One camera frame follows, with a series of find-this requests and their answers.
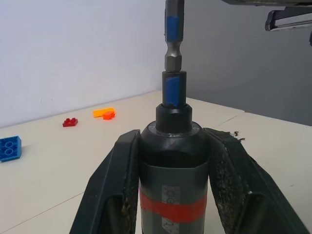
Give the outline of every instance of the white table surface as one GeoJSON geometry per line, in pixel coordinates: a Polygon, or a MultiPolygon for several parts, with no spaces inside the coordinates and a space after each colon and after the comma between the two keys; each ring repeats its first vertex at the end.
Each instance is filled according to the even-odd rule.
{"type": "MultiPolygon", "coordinates": [[[[273,177],[292,207],[312,232],[312,128],[268,117],[243,113],[214,127],[239,131],[247,152],[273,177]]],[[[5,234],[67,234],[82,194],[8,230],[5,234]]],[[[205,234],[224,233],[209,190],[205,234]]],[[[136,234],[141,234],[138,212],[136,234]]]]}
{"type": "MultiPolygon", "coordinates": [[[[68,233],[91,174],[121,134],[143,130],[155,119],[160,102],[161,92],[156,91],[0,129],[0,138],[22,140],[21,158],[0,163],[0,234],[68,233]],[[93,118],[92,110],[106,107],[116,109],[113,120],[93,118]],[[76,127],[62,127],[68,117],[78,118],[76,127]]],[[[243,113],[193,99],[187,102],[193,120],[203,127],[243,113]]]]}

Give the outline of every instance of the white wall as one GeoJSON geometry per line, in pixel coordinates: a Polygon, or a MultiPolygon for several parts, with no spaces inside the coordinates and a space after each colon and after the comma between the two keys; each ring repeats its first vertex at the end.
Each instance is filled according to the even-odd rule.
{"type": "Polygon", "coordinates": [[[164,0],[0,0],[0,127],[158,89],[164,0]]]}

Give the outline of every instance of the lego brick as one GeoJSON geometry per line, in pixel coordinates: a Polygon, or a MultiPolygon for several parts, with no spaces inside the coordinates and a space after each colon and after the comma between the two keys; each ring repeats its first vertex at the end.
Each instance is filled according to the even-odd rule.
{"type": "Polygon", "coordinates": [[[93,111],[93,117],[94,118],[102,117],[106,112],[110,112],[110,111],[115,113],[115,109],[114,108],[106,108],[106,109],[101,109],[101,110],[94,110],[93,111]]]}
{"type": "Polygon", "coordinates": [[[78,123],[78,119],[77,118],[67,118],[64,122],[63,122],[63,127],[74,127],[76,126],[76,124],[78,123]]]}
{"type": "Polygon", "coordinates": [[[18,159],[21,156],[21,139],[13,136],[0,139],[0,161],[18,159]]]}
{"type": "Polygon", "coordinates": [[[113,111],[109,111],[109,112],[106,112],[105,114],[103,114],[104,120],[111,120],[114,117],[115,117],[115,112],[113,112],[113,111]]]}

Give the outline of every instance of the red tape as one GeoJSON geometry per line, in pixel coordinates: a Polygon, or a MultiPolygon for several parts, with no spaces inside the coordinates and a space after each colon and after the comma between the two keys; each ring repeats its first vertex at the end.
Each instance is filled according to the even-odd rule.
{"type": "Polygon", "coordinates": [[[141,208],[167,218],[173,223],[191,223],[204,215],[207,193],[193,204],[171,204],[153,201],[140,190],[141,208]]]}

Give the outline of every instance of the red lego brick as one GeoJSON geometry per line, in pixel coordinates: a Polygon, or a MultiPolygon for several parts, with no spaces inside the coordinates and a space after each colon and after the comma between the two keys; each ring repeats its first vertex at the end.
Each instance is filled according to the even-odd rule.
{"type": "Polygon", "coordinates": [[[113,111],[109,111],[109,112],[106,112],[105,114],[103,114],[104,120],[111,120],[114,117],[115,117],[115,112],[113,112],[113,111]]]}
{"type": "Polygon", "coordinates": [[[76,124],[78,123],[78,119],[76,118],[67,118],[64,122],[63,122],[63,127],[74,127],[76,126],[76,124]]]}

